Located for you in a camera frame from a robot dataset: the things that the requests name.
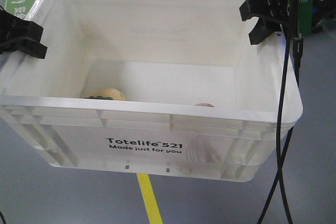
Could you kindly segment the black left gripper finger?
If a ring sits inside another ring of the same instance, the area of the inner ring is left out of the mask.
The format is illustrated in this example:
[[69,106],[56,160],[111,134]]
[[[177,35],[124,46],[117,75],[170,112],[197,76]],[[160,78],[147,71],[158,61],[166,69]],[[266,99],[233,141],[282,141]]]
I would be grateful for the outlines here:
[[38,37],[1,37],[1,53],[21,51],[37,59],[45,59],[47,47],[40,43],[41,36]]
[[1,44],[11,44],[21,40],[40,42],[43,30],[37,23],[18,18],[1,6]]

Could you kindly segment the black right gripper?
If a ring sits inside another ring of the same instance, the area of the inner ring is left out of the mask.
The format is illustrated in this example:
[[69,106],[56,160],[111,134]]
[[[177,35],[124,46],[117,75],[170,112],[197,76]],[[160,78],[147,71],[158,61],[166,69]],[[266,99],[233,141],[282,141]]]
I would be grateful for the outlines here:
[[[281,31],[289,21],[291,0],[245,0],[239,7],[242,21],[258,17],[254,28],[248,34],[251,45],[258,45],[270,35]],[[335,20],[335,0],[313,0],[312,30],[319,30],[324,24]]]

